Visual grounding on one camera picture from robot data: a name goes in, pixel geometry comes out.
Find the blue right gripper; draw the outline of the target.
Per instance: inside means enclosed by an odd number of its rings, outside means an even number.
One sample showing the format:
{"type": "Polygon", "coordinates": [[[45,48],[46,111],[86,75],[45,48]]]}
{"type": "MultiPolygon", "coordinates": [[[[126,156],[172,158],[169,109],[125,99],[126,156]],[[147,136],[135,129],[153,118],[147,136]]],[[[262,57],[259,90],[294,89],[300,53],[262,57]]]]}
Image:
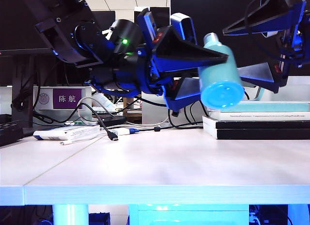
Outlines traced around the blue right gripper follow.
{"type": "Polygon", "coordinates": [[[278,93],[287,84],[290,69],[306,60],[306,41],[301,26],[306,13],[306,0],[266,0],[259,8],[247,12],[237,22],[223,29],[224,34],[248,34],[282,31],[278,47],[278,74],[267,62],[238,68],[242,81],[278,93]]]}

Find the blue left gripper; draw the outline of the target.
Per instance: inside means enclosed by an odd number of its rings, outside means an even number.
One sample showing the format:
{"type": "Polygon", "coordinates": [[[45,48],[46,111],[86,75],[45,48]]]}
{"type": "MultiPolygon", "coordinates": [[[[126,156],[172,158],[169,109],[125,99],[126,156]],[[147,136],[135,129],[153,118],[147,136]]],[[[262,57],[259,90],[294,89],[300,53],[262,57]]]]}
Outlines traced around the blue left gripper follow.
{"type": "Polygon", "coordinates": [[[200,95],[200,80],[183,77],[175,81],[173,74],[224,63],[228,55],[183,40],[172,26],[156,29],[149,8],[139,13],[137,22],[144,41],[137,47],[140,91],[162,95],[167,108],[177,112],[184,107],[184,98],[200,95]]]}

